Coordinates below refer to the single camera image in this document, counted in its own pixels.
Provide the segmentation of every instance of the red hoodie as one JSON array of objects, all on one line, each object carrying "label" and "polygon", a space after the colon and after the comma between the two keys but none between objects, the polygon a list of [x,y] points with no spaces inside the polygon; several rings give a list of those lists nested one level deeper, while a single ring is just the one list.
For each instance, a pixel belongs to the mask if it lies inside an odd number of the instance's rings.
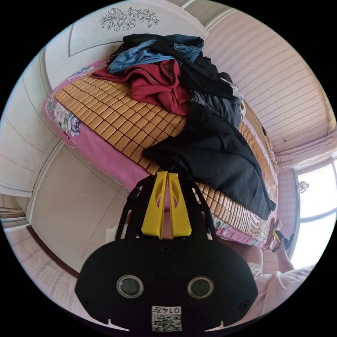
[{"label": "red hoodie", "polygon": [[116,83],[131,80],[131,97],[144,103],[159,105],[169,112],[185,116],[190,95],[179,85],[180,69],[176,60],[157,64],[141,64],[127,68],[124,74],[109,74],[107,67],[91,74],[93,78]]}]

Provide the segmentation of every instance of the window frame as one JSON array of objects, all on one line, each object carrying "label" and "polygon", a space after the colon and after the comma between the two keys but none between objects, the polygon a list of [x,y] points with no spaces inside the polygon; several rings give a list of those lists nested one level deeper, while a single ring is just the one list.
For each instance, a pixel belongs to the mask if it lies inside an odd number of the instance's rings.
[{"label": "window frame", "polygon": [[337,158],[330,157],[328,160],[325,160],[324,162],[321,162],[319,164],[307,167],[305,169],[298,170],[298,171],[293,170],[295,183],[296,183],[296,223],[295,223],[294,239],[293,239],[293,242],[292,242],[290,248],[288,249],[288,258],[289,259],[291,259],[293,254],[294,254],[295,246],[296,246],[296,242],[297,242],[297,238],[298,238],[298,233],[299,233],[299,228],[302,224],[305,224],[306,222],[316,221],[316,220],[325,218],[325,217],[327,217],[331,214],[335,214],[336,218],[337,218],[337,207],[335,207],[334,209],[332,209],[328,212],[325,212],[325,213],[322,213],[322,214],[319,214],[319,215],[315,215],[313,217],[308,217],[308,218],[301,218],[300,217],[300,211],[301,211],[300,194],[297,190],[297,187],[298,187],[298,184],[299,184],[298,176],[300,176],[304,173],[308,173],[308,172],[320,169],[320,168],[328,166],[328,165],[332,165],[333,173],[335,175],[336,189],[337,189],[337,170],[336,170],[336,167],[335,167],[335,164],[334,164],[334,161],[336,159]]}]

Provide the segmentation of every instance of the qr code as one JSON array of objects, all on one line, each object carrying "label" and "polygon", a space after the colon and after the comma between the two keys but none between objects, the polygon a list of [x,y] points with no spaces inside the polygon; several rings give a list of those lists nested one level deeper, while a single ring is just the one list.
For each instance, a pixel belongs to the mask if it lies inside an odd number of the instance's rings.
[{"label": "qr code", "polygon": [[181,331],[181,307],[153,306],[152,331]]}]

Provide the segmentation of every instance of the tiled floor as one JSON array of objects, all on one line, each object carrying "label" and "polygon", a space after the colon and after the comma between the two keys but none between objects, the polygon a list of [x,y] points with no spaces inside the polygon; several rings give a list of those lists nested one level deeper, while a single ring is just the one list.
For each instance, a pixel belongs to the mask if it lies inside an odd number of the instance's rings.
[{"label": "tiled floor", "polygon": [[118,225],[128,191],[95,169],[73,148],[63,147],[42,181],[32,227],[65,263],[80,271]]}]

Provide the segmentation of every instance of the window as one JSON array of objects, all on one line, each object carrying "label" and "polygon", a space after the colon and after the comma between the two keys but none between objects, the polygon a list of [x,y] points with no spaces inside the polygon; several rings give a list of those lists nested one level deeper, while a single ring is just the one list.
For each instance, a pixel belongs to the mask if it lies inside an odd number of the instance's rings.
[{"label": "window", "polygon": [[337,159],[310,171],[296,172],[297,184],[309,184],[300,194],[299,224],[291,262],[294,268],[310,266],[322,256],[337,219]]}]

